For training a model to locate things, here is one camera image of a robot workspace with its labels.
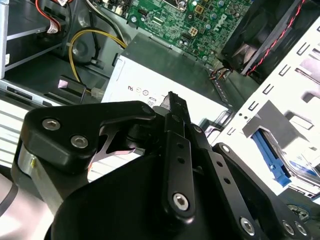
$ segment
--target blue plastic latch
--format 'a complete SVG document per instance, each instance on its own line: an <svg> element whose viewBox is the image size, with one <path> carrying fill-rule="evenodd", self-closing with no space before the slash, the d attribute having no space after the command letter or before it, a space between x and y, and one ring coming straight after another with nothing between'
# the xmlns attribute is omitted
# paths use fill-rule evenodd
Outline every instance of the blue plastic latch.
<svg viewBox="0 0 320 240"><path fill-rule="evenodd" d="M282 187L285 187L289 183L291 183L291 180L285 175L284 171L281 168L284 165L283 162L281 161L281 159L275 158L266 141L261 136L261 133L257 131L252 135L251 138L257 145L264 161L269 166L270 171L273 173L275 180L279 184L281 184Z"/></svg>

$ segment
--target black fan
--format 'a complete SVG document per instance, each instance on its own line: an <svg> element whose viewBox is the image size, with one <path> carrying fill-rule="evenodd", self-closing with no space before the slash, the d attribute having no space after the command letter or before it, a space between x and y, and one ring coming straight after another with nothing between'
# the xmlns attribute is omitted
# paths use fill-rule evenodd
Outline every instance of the black fan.
<svg viewBox="0 0 320 240"><path fill-rule="evenodd" d="M302 0L256 0L222 50L223 57L233 69L246 75L265 55L266 50L286 30L288 21L296 14ZM299 10L294 24L281 40L270 49L255 74L263 81L283 59L319 16L319 6L309 1Z"/></svg>

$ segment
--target green circuit board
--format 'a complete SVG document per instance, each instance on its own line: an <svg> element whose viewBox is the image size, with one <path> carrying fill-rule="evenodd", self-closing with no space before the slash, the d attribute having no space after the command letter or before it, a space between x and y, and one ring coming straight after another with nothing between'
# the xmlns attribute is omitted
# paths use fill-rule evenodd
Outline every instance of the green circuit board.
<svg viewBox="0 0 320 240"><path fill-rule="evenodd" d="M165 42L215 66L217 56L252 0L132 0L127 20Z"/></svg>

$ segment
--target yellow wire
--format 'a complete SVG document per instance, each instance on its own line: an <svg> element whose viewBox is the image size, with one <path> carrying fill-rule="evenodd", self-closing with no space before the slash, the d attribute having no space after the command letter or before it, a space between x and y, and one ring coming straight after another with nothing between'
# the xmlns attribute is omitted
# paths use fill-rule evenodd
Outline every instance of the yellow wire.
<svg viewBox="0 0 320 240"><path fill-rule="evenodd" d="M77 75L77 71L76 71L76 66L75 66L75 63L74 63L74 59L73 59L73 55L72 55L72 48L75 44L75 41L83 34L86 34L86 33L97 33L97 34L101 34L101 35L104 35L108 38L111 38L113 41L115 41L117 44L119 44L120 46L122 46L123 48L126 48L127 45L121 41L119 38L107 33L107 32L104 32L104 31L100 31L100 30L95 30L95 29L84 29L84 30L81 30L79 32L77 32L73 38L71 39L70 41L70 45L69 45L69 60L70 60L70 65L71 65L71 69L72 69L72 72L75 76L75 79L81 83L78 75Z"/></svg>

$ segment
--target red and white wire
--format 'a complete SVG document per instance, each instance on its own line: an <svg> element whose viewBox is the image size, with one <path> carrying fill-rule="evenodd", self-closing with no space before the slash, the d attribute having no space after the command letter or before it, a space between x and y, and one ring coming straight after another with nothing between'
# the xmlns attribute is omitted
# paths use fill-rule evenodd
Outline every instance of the red and white wire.
<svg viewBox="0 0 320 240"><path fill-rule="evenodd" d="M53 17L48 16L47 14L45 14L45 13L42 11L42 9L39 7L39 0L35 0L35 7L36 7L36 9L38 10L38 12L39 12L42 16L44 16L46 19L54 22L54 23L58 26L58 30L61 31L61 25L60 25L60 23L59 23L56 19L54 19Z"/></svg>
<svg viewBox="0 0 320 240"><path fill-rule="evenodd" d="M271 44L271 46L266 50L264 56L261 58L261 60L256 64L254 65L253 68L251 68L251 70L249 70L246 75L249 75L251 74L252 72L254 72L257 67L259 65L261 65L263 63L263 61L265 60L265 58L269 55L271 49L277 44L277 42L279 42L280 39L282 39L282 37L286 34L286 32L288 31L288 29L292 26L292 24L294 23L296 17L299 15L300 11L301 11L301 8L302 8L302 5L306 2L306 0L302 0L301 3L299 4L297 10L296 10L296 13L295 15L290 19L290 22L289 24L286 26L286 28L282 31L282 33L280 34L280 36Z"/></svg>

